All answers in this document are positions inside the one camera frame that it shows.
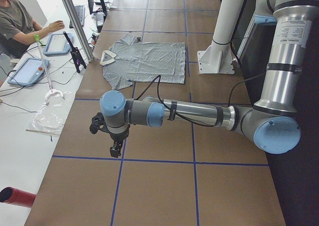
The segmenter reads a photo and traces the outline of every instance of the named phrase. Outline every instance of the tablet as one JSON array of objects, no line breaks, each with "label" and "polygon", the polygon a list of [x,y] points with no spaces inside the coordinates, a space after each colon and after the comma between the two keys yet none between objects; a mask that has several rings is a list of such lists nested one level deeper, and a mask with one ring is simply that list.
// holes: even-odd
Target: tablet
[{"label": "tablet", "polygon": [[[49,66],[49,61],[45,60],[46,66]],[[8,76],[8,84],[20,86],[33,86],[40,76],[44,73],[42,59],[28,58],[16,70],[12,76]]]},{"label": "tablet", "polygon": [[[68,33],[68,36],[73,41],[73,35]],[[43,52],[46,56],[66,55],[71,47],[65,36],[61,34],[51,34]]]}]

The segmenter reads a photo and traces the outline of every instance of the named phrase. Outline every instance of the touchscreen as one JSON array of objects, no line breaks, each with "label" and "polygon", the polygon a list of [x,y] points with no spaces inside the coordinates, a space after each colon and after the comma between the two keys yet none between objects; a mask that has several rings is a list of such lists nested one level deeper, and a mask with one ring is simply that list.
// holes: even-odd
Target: touchscreen
[{"label": "touchscreen", "polygon": [[52,35],[50,45],[47,52],[60,52],[64,51],[64,46],[66,43],[66,38],[63,34]]},{"label": "touchscreen", "polygon": [[38,68],[42,65],[42,60],[29,59],[22,68],[14,75],[14,80],[20,83],[28,83],[33,78]]}]

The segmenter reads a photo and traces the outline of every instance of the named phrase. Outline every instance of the cable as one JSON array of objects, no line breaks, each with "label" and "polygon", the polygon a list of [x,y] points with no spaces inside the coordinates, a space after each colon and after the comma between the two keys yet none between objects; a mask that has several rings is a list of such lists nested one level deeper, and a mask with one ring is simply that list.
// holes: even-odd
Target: cable
[{"label": "cable", "polygon": [[11,89],[6,89],[6,90],[0,90],[0,92],[3,92],[3,91],[7,91],[7,90],[15,90],[15,89],[20,89],[20,88],[22,88],[23,86],[21,86],[21,87],[14,87],[14,88],[11,88]]},{"label": "cable", "polygon": [[230,50],[231,50],[231,52],[234,54],[234,56],[236,57],[236,60],[237,60],[237,62],[238,62],[238,66],[239,66],[239,68],[241,69],[242,64],[241,64],[241,61],[240,61],[238,55],[237,55],[236,52],[235,52],[235,49],[234,49],[234,46],[233,46],[232,42],[230,43]]},{"label": "cable", "polygon": [[227,107],[229,107],[229,106],[230,106],[230,99],[231,99],[231,95],[233,94],[233,91],[234,91],[234,89],[235,89],[235,87],[236,87],[237,85],[239,85],[239,84],[241,84],[241,83],[244,83],[244,82],[247,82],[247,81],[250,81],[250,80],[253,80],[253,79],[256,79],[256,78],[258,78],[258,77],[260,77],[260,76],[263,76],[264,74],[266,74],[266,73],[265,73],[265,72],[263,72],[262,74],[259,74],[259,75],[256,75],[256,76],[253,76],[253,77],[250,77],[250,78],[248,78],[248,79],[246,79],[246,80],[240,81],[240,82],[238,82],[237,84],[235,84],[235,85],[233,86],[233,88],[231,89],[231,91],[230,91],[230,94],[229,94],[229,97],[228,97],[228,104],[227,104]]},{"label": "cable", "polygon": [[[151,86],[157,79],[159,79],[159,80],[158,80],[158,85],[157,85],[157,94],[158,94],[159,101],[161,102],[161,104],[164,105],[164,107],[165,107],[166,109],[170,110],[170,108],[169,108],[169,107],[162,101],[162,99],[160,98],[160,92],[159,92],[159,91],[160,91],[160,78],[161,78],[161,75],[158,75],[157,77],[155,77],[155,78],[150,82],[150,84],[147,86],[147,88],[146,88],[135,100],[139,100],[139,99],[144,95],[144,93],[150,88],[150,86]],[[190,122],[190,123],[195,124],[195,125],[204,126],[204,127],[214,127],[213,125],[205,124],[205,123],[203,123],[203,122],[201,122],[202,124],[197,123],[197,122],[195,122],[195,121],[193,121],[193,120],[191,120],[191,119],[189,119],[189,118],[187,118],[187,117],[185,117],[185,116],[183,116],[183,115],[181,115],[181,114],[178,114],[178,113],[176,113],[176,115],[179,116],[180,118],[182,118],[182,119],[184,119],[184,120]]]},{"label": "cable", "polygon": [[58,83],[58,84],[60,84],[60,85],[66,85],[67,83],[69,83],[69,82],[72,80],[72,78],[74,77],[74,75],[75,75],[76,73],[77,73],[77,72],[75,71],[75,72],[73,73],[73,75],[71,76],[71,78],[70,78],[67,82],[65,82],[65,83],[60,83],[60,82],[57,82],[57,81],[55,81],[55,80],[52,80],[52,82]]},{"label": "cable", "polygon": [[21,108],[21,107],[19,107],[19,106],[15,106],[15,105],[9,105],[9,104],[4,103],[4,102],[2,102],[2,104],[8,105],[8,106],[11,106],[11,107],[14,107],[14,108],[19,108],[19,109],[25,110],[25,111],[27,111],[27,112],[29,112],[29,113],[36,113],[36,112],[37,112],[37,111],[29,111],[29,110],[23,109],[23,108]]},{"label": "cable", "polygon": [[8,74],[6,74],[6,76],[8,77],[10,75],[10,73],[12,73],[12,72],[16,72],[16,70],[9,71]]},{"label": "cable", "polygon": [[135,99],[135,100],[139,100],[144,94],[145,92],[150,88],[150,86],[156,81],[156,79],[160,77],[160,75],[158,75],[156,78],[154,78],[150,84],[146,87],[146,89]]},{"label": "cable", "polygon": [[37,47],[37,46],[32,47],[32,48],[30,48],[30,49],[26,50],[25,52],[32,51],[32,50],[34,50],[34,49],[36,49],[36,48],[38,49],[38,47]]},{"label": "cable", "polygon": [[63,65],[61,65],[61,66],[60,66],[59,68],[57,68],[56,70],[50,72],[49,75],[52,74],[52,73],[54,73],[54,72],[56,72],[56,71],[58,71],[58,70],[61,69],[62,67],[64,67],[68,62],[70,62],[70,60],[72,60],[72,58],[70,58],[68,61],[66,61]]},{"label": "cable", "polygon": [[12,95],[12,94],[14,94],[14,93],[17,93],[18,91],[22,90],[23,88],[24,88],[24,86],[21,87],[21,88],[19,88],[17,91],[11,92],[11,93],[9,93],[9,94],[7,94],[7,95]]},{"label": "cable", "polygon": [[17,82],[16,79],[14,79],[13,77],[9,76],[9,74],[15,70],[12,70],[10,71],[8,74],[5,72],[5,70],[0,66],[1,70],[7,75],[7,77],[10,77],[12,80],[14,80],[19,86],[23,87],[23,86],[26,86],[26,85],[20,85],[19,82]]},{"label": "cable", "polygon": [[[159,91],[160,91],[160,78],[161,78],[161,75],[158,75],[158,76],[154,79],[154,81],[155,81],[157,78],[159,79],[158,85],[157,85],[157,93],[158,93],[159,101],[164,105],[164,107],[165,107],[166,109],[170,110],[170,108],[169,108],[169,107],[162,101],[162,99],[160,98],[160,92],[159,92]],[[190,123],[193,123],[193,124],[195,124],[195,125],[204,126],[204,127],[214,127],[213,125],[205,124],[205,123],[203,123],[203,122],[201,122],[202,124],[197,123],[197,122],[195,122],[195,121],[193,121],[193,120],[191,120],[191,119],[189,119],[189,118],[187,118],[187,117],[185,117],[185,116],[183,116],[183,115],[181,115],[181,114],[179,114],[179,113],[176,113],[176,115],[179,116],[180,118],[182,118],[183,120],[186,120],[186,121],[188,121],[188,122],[190,122]]]}]

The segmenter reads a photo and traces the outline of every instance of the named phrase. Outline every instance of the label on robot arm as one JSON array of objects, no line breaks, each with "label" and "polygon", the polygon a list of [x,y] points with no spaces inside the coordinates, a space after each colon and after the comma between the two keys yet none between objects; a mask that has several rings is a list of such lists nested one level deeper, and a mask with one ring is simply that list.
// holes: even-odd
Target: label on robot arm
[{"label": "label on robot arm", "polygon": [[288,20],[277,25],[273,45],[297,44],[305,48],[312,22],[309,20]]}]

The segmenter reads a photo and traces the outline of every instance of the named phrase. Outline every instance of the white table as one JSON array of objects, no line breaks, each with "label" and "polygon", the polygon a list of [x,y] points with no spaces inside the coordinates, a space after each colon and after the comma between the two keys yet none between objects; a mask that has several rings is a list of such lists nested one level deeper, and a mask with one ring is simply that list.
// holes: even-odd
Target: white table
[{"label": "white table", "polygon": [[[65,28],[57,33],[62,33],[63,31],[73,33],[73,44],[81,49],[75,30],[68,27],[69,17],[63,7],[62,9],[56,9],[49,22],[58,19],[64,20]],[[87,39],[96,30],[96,24],[91,20],[88,9],[86,9],[86,19],[83,28]],[[47,40],[48,36],[41,41],[46,43]],[[84,51],[80,50],[80,52],[87,62]],[[31,50],[30,53],[34,57],[40,57],[37,48]],[[25,54],[15,69],[28,57],[31,56]],[[57,84],[56,82],[52,82],[52,84],[56,89],[70,92],[66,95],[66,101],[72,104],[85,69],[81,65],[81,73],[75,73],[76,69],[74,64],[72,64],[73,61],[68,62],[71,59],[71,54],[56,57],[45,56],[45,58],[50,60],[48,72],[54,72],[50,74],[52,81],[56,80],[65,83],[71,79],[66,85]],[[6,80],[0,88],[0,98],[7,104],[19,106],[30,111],[37,111],[41,108],[45,94],[49,91],[47,83],[36,84],[14,94],[2,96],[16,91],[14,90],[16,87],[18,86],[9,85]],[[68,112],[69,107],[66,106],[65,113],[68,114]],[[0,190],[6,187],[14,187],[36,194],[41,185],[59,136],[26,131],[34,116],[35,113],[27,113],[21,109],[0,104]],[[22,226],[29,212],[29,208],[0,203],[0,225]]]}]

